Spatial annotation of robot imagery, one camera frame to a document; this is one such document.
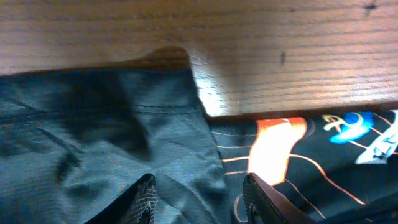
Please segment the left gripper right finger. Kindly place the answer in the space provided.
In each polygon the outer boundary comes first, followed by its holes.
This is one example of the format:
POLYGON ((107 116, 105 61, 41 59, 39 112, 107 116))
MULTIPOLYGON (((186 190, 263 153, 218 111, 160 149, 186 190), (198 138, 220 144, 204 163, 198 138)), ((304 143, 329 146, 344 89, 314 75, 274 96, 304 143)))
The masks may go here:
POLYGON ((250 224, 317 224, 255 173, 244 178, 243 198, 250 224))

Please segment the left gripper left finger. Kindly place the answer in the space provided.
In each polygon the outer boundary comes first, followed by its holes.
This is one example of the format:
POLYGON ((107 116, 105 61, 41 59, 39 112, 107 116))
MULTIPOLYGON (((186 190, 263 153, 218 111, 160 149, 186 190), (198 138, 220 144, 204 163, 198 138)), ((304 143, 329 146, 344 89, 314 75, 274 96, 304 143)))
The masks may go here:
POLYGON ((154 224, 157 204, 155 176, 145 174, 86 224, 154 224))

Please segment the black orange-patterned jersey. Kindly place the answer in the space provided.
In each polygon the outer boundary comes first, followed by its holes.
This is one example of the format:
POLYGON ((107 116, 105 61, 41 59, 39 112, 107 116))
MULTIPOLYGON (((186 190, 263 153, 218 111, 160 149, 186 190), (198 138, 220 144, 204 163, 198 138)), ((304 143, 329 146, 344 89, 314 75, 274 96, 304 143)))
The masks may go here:
POLYGON ((397 111, 212 123, 188 70, 1 77, 2 223, 86 223, 145 174, 154 223, 248 223, 249 173, 317 223, 396 223, 397 111))

